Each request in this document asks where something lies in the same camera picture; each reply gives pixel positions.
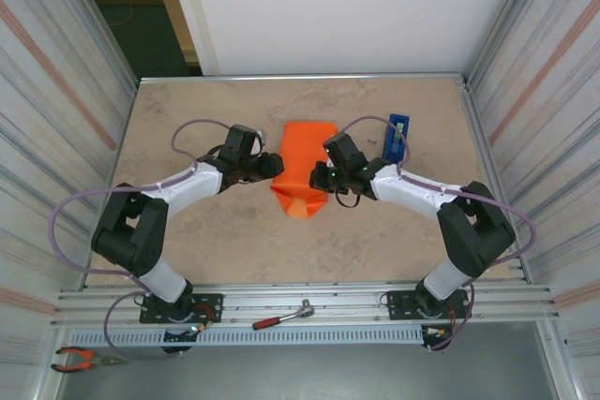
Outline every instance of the work table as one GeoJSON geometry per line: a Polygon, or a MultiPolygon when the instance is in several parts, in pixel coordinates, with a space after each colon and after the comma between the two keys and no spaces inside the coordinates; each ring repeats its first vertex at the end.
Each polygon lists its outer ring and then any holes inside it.
{"type": "MultiPolygon", "coordinates": [[[[453,78],[195,79],[142,82],[114,183],[149,184],[189,166],[169,145],[194,118],[267,131],[264,150],[277,152],[289,121],[334,122],[362,115],[411,117],[412,160],[406,169],[446,183],[484,181],[453,78]]],[[[365,121],[349,131],[371,159],[383,150],[385,126],[365,121]]],[[[198,124],[177,144],[203,155],[226,130],[198,124]]],[[[285,215],[270,181],[236,185],[201,200],[167,226],[163,255],[192,283],[277,283],[417,280],[445,258],[432,221],[399,205],[364,199],[355,209],[333,196],[309,220],[285,215]]],[[[94,255],[94,268],[112,265],[94,255]]],[[[508,267],[487,276],[505,278],[508,267]]],[[[89,275],[89,285],[123,283],[89,275]]]]}

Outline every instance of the black mounting plate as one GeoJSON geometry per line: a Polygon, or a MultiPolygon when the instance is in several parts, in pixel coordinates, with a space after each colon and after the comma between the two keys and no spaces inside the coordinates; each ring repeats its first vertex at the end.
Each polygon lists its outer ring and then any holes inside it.
{"type": "Polygon", "coordinates": [[[387,299],[387,311],[390,320],[418,320],[418,319],[450,319],[450,307],[454,309],[456,319],[464,319],[467,316],[469,298],[467,291],[458,289],[446,300],[446,308],[436,316],[426,316],[416,301],[414,290],[390,290],[385,293],[387,299]]]}
{"type": "MultiPolygon", "coordinates": [[[[223,312],[223,294],[192,294],[192,302],[196,304],[205,304],[213,311],[213,322],[221,322],[223,312]]],[[[174,322],[162,313],[156,297],[143,297],[142,311],[140,313],[140,323],[208,323],[209,319],[205,308],[194,308],[189,316],[182,321],[174,322]]]]}

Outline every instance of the orange napkin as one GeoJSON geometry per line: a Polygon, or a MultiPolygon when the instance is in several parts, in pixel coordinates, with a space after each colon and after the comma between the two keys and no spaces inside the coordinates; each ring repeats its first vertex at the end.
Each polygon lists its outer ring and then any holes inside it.
{"type": "Polygon", "coordinates": [[[279,154],[285,171],[275,177],[271,189],[287,215],[308,219],[327,203],[327,193],[308,185],[317,161],[327,161],[323,143],[336,135],[335,124],[289,122],[285,125],[279,154]]]}

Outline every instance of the blue box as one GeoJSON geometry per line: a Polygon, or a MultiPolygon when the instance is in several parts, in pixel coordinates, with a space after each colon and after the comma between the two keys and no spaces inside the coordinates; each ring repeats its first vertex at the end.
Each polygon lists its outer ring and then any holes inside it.
{"type": "MultiPolygon", "coordinates": [[[[404,138],[409,137],[409,116],[400,114],[390,114],[389,121],[398,126],[404,135],[404,138]]],[[[383,159],[387,159],[390,163],[399,163],[404,159],[405,145],[401,140],[398,131],[389,126],[385,130],[385,141],[383,142],[383,159]]]]}

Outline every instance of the metal wall panel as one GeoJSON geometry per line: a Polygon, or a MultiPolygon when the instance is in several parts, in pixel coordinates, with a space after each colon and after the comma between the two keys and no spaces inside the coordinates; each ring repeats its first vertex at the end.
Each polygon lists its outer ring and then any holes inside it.
{"type": "Polygon", "coordinates": [[[538,226],[530,275],[550,285],[590,398],[600,395],[599,11],[600,0],[523,0],[471,78],[505,195],[538,226]]]}
{"type": "MultiPolygon", "coordinates": [[[[52,253],[62,198],[106,185],[136,94],[87,0],[0,0],[0,396],[23,398],[59,289],[78,274],[52,253]]],[[[57,236],[86,263],[101,199],[71,204],[57,236]]]]}

